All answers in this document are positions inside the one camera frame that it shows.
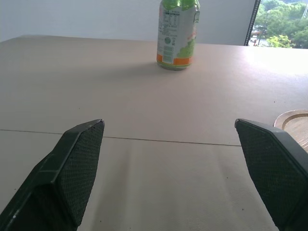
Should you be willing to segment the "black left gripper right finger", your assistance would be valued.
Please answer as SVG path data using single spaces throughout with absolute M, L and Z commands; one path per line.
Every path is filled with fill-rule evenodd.
M 284 130 L 234 124 L 249 175 L 279 231 L 308 231 L 308 153 Z

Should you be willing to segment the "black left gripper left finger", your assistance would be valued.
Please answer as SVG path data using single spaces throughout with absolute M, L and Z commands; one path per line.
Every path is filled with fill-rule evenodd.
M 0 231 L 77 231 L 96 178 L 102 119 L 67 130 L 0 214 Z

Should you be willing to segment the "round wooden tray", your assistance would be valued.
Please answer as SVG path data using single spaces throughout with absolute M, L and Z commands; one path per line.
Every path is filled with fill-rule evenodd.
M 308 153 L 308 110 L 292 110 L 281 114 L 274 127 L 286 131 Z

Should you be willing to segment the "green and orange drink can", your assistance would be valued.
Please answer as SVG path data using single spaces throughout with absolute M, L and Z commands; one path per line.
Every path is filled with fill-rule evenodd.
M 161 0 L 156 56 L 159 66 L 183 70 L 191 65 L 199 16 L 199 0 Z

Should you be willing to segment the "black perforated window frame post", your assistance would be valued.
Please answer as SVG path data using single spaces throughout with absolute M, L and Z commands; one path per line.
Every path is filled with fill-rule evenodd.
M 260 2 L 261 2 L 261 0 L 255 0 L 255 4 L 254 4 L 254 7 L 253 7 L 252 15 L 251 15 L 251 18 L 250 18 L 250 21 L 249 21 L 248 30 L 247 30 L 245 41 L 244 41 L 244 46 L 248 46 L 248 43 L 250 41 L 250 36 L 251 36 L 252 30 L 253 30 L 253 26 L 254 26 L 256 16 L 257 16 L 257 12 L 258 12 Z

